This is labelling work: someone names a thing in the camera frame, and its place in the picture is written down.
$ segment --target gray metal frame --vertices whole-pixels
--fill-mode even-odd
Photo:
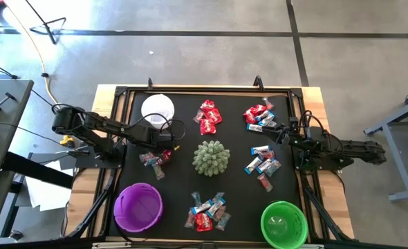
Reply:
[[[390,201],[399,201],[408,199],[408,167],[405,167],[404,161],[402,160],[401,153],[402,151],[399,150],[398,146],[396,146],[395,139],[393,138],[393,134],[391,131],[391,126],[399,126],[399,125],[408,125],[408,122],[400,122],[401,120],[408,117],[408,104],[401,108],[395,114],[385,118],[383,121],[379,122],[372,128],[367,128],[364,130],[364,133],[368,136],[373,135],[377,131],[383,131],[385,137],[387,138],[387,142],[389,143],[391,152],[395,159],[396,166],[398,167],[399,174],[404,182],[405,188],[407,189],[404,192],[398,192],[395,194],[389,195]]]

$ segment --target white paper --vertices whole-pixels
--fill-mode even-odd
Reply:
[[[61,170],[59,161],[44,165],[59,172],[73,176],[72,169]],[[64,208],[71,197],[72,190],[26,176],[30,203],[32,208],[39,205],[40,211]]]

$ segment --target concrete floor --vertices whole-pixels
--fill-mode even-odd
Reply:
[[[290,31],[284,0],[31,3],[45,20],[67,17],[65,28]],[[39,23],[24,2],[10,5],[27,27]],[[293,5],[300,32],[408,33],[407,0],[294,0]],[[8,10],[1,15],[1,23],[18,27]],[[301,85],[292,38],[61,36],[56,46],[46,36],[33,38],[52,75],[55,97],[85,109],[91,108],[98,84],[145,84],[148,77],[155,84],[251,85],[259,74],[267,85]],[[322,88],[331,132],[339,138],[367,139],[362,130],[399,108],[408,94],[408,39],[305,38],[301,43],[308,82]],[[0,35],[0,66],[34,80],[34,90],[46,94],[37,54],[25,35]],[[50,130],[52,116],[31,95],[20,126],[58,140]],[[371,139],[388,150],[383,136]],[[60,150],[23,131],[10,149],[23,156]],[[357,161],[344,170],[353,229],[361,241],[408,246],[408,201],[388,201],[388,194],[404,186],[390,151],[386,155],[383,165]],[[62,219],[62,210],[20,212],[14,229],[25,233],[24,241],[59,236],[60,220],[49,217]]]

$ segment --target green succulent plant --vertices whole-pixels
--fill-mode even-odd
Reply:
[[[199,174],[213,176],[222,174],[229,163],[230,150],[224,149],[219,141],[204,141],[194,152],[193,165]]]

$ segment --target wooden table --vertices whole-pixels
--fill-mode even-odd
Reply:
[[[141,86],[141,85],[98,85],[97,92],[95,95],[95,100],[93,101],[92,111],[99,113],[101,116],[110,116],[111,108],[113,105],[113,99],[115,94],[115,88],[117,86]],[[186,86],[186,85],[162,85],[163,87],[203,87],[203,86]],[[239,86],[205,86],[209,88],[236,88]],[[243,88],[251,87],[253,89],[257,86],[242,86]],[[289,86],[267,86],[266,88],[289,88]],[[321,120],[322,125],[325,129],[330,130],[328,126],[328,120],[326,117],[326,111],[324,107],[324,102],[322,100],[321,89],[319,87],[301,87],[304,96],[304,105],[306,110],[311,110],[313,115]],[[188,93],[188,94],[206,94],[206,95],[249,95],[249,96],[272,96],[279,95],[276,93]],[[124,100],[119,101],[118,111],[116,120],[121,119],[121,110],[124,106]],[[295,109],[298,118],[300,117],[299,105],[295,101]],[[109,172],[106,173],[104,179],[104,184],[106,184],[109,177]],[[86,169],[82,172],[80,176],[77,177],[73,184],[71,199],[68,204],[68,225],[66,233],[72,232],[78,223],[84,218],[93,203],[93,197],[95,194],[95,186],[97,184],[99,169]],[[351,227],[351,221],[349,216],[349,209],[347,207],[346,197],[344,194],[344,188],[339,180],[339,178],[329,171],[319,171],[319,183],[321,186],[322,198],[324,200],[324,207],[328,213],[332,216],[333,220],[342,231],[353,238],[353,228]],[[317,210],[312,205],[313,218],[315,221],[315,229],[319,237],[322,237],[321,225],[319,222],[319,214]],[[104,204],[98,211],[94,236],[98,235],[100,232],[102,216],[104,214]]]

